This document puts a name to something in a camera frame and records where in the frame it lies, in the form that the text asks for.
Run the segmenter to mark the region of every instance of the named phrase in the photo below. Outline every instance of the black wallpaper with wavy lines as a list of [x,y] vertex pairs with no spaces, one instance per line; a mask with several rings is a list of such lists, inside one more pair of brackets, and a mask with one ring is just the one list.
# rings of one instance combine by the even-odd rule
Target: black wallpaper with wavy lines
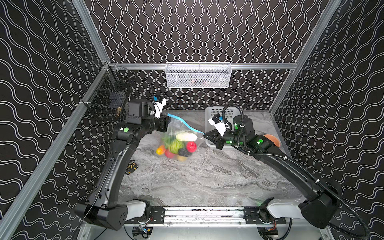
[[[130,76],[121,67],[115,75]],[[208,106],[236,103],[244,110],[269,110],[289,70],[233,70],[228,88],[168,88],[164,71],[137,71],[132,97],[149,99],[151,93],[167,98],[165,109],[204,110]]]
[[85,0],[114,63],[291,63],[327,0]]
[[[0,0],[0,219],[102,66],[71,0]],[[13,239],[73,239],[111,124],[85,116]]]
[[[384,239],[383,62],[384,1],[344,0],[275,115],[292,156],[341,183],[371,240]],[[361,233],[349,215],[332,222]]]

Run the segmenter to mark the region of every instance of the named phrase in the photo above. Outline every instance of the blue zipper seal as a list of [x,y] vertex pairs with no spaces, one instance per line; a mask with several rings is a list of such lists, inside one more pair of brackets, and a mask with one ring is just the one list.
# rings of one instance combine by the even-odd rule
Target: blue zipper seal
[[171,118],[176,118],[177,120],[180,120],[182,123],[184,123],[184,125],[187,126],[187,128],[191,129],[192,131],[194,131],[194,132],[200,132],[200,133],[202,133],[202,134],[204,135],[204,133],[203,133],[202,131],[196,130],[196,129],[194,129],[193,127],[189,126],[188,123],[186,123],[186,122],[184,121],[184,119],[182,119],[181,117],[178,117],[178,116],[175,116],[175,115],[172,115],[172,114],[169,114],[169,113],[168,113],[167,115],[170,116]]

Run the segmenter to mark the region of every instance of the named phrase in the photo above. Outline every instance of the orange bowl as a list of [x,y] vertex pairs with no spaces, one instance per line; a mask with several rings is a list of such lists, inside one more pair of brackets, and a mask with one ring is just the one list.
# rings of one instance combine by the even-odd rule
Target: orange bowl
[[272,142],[275,143],[275,145],[277,147],[280,147],[280,141],[277,137],[275,137],[274,135],[270,135],[270,134],[265,134],[264,137],[268,138],[269,140],[271,140]]

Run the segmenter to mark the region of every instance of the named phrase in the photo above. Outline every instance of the red tomato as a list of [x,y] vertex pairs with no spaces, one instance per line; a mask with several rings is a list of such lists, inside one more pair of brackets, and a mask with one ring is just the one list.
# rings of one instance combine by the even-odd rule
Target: red tomato
[[197,149],[197,145],[195,142],[188,142],[186,148],[188,152],[195,152]]
[[173,156],[175,156],[175,154],[171,153],[168,149],[166,150],[166,152],[164,154],[167,156],[167,158],[173,158]]

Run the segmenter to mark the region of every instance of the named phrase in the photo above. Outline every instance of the marble tabletop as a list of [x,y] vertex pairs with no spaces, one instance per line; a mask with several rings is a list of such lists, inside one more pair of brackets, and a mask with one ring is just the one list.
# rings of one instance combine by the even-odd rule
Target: marble tabletop
[[[204,111],[169,111],[204,132]],[[278,136],[268,112],[245,111],[256,134]],[[203,142],[181,162],[155,153],[161,132],[146,135],[132,159],[139,168],[125,175],[119,202],[149,200],[155,206],[258,206],[268,197],[298,198],[301,193],[271,167],[238,151],[209,148]]]

